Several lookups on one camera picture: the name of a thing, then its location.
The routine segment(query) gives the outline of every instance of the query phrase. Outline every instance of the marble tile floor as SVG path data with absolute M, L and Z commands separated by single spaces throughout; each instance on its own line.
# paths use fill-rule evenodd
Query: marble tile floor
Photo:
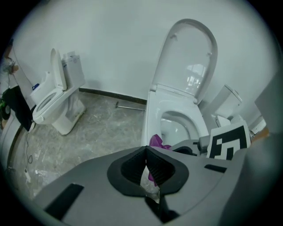
M 115 104 L 145 105 L 82 92 L 80 99 L 87 110 L 68 135 L 60 135 L 52 125 L 36 125 L 28 136 L 21 131 L 11 154 L 9 176 L 28 198 L 33 199 L 45 185 L 81 162 L 140 146 L 144 111 L 115 108 Z M 24 148 L 32 155 L 31 164 L 27 164 Z M 26 165 L 30 181 L 24 172 Z

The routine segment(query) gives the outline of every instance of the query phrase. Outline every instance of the black pants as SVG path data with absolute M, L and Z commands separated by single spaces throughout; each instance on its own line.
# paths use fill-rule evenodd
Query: black pants
M 31 128 L 32 112 L 26 103 L 19 86 L 6 90 L 3 94 L 6 104 L 13 109 L 20 124 L 29 131 Z

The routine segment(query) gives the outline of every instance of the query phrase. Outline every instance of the baseboard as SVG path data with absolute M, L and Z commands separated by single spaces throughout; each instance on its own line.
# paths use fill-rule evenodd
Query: baseboard
M 117 98 L 117 99 L 121 99 L 121 100 L 125 100 L 125 101 L 131 101 L 131 102 L 135 102 L 135 103 L 138 103 L 138 104 L 146 105 L 146 100 L 144 100 L 144 99 L 130 97 L 130 96 L 122 95 L 122 94 L 115 94 L 115 93 L 111 93 L 111 92 L 105 92 L 105 91 L 93 90 L 93 89 L 86 89 L 86 88 L 79 88 L 79 91 L 84 92 L 84 93 L 102 95 L 102 96 L 106 96 L 106 97 L 113 97 L 113 98 Z

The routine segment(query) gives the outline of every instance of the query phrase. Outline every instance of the wall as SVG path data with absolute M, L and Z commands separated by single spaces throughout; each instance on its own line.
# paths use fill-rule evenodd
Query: wall
M 278 56 L 267 27 L 241 1 L 52 0 L 18 28 L 14 48 L 33 83 L 50 70 L 55 47 L 61 55 L 80 54 L 84 88 L 146 99 L 166 35 L 184 18 L 206 25 L 218 44 L 203 103 L 211 102 L 226 83 L 244 100 L 237 111 L 252 122 L 260 114 L 253 102 L 274 75 Z

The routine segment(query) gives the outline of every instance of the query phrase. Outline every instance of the cable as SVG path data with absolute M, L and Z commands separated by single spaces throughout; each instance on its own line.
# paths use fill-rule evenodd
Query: cable
M 19 67 L 22 69 L 22 67 L 21 67 L 21 65 L 19 64 L 19 61 L 18 61 L 18 59 L 17 59 L 17 56 L 16 56 L 16 53 L 15 53 L 14 47 L 12 47 L 12 49 L 13 49 L 15 58 L 16 58 L 16 60 L 17 60 L 17 62 L 18 62 L 18 65 L 19 65 Z M 31 81 L 28 79 L 28 77 L 26 76 L 26 74 L 25 74 L 24 71 L 23 71 L 23 74 L 25 75 L 25 77 L 27 78 L 27 80 L 28 80 L 28 81 L 30 82 L 30 84 L 32 85 Z
M 27 136 L 28 136 L 28 132 L 27 132 L 27 134 L 26 134 L 25 143 L 24 143 L 24 145 L 23 145 L 23 152 L 24 152 L 24 153 L 26 152 L 26 156 L 27 156 L 27 164 L 26 164 L 25 171 L 27 171 L 27 165 L 32 163 L 32 155 L 28 156 L 28 154 L 27 154 L 27 149 L 28 149 Z

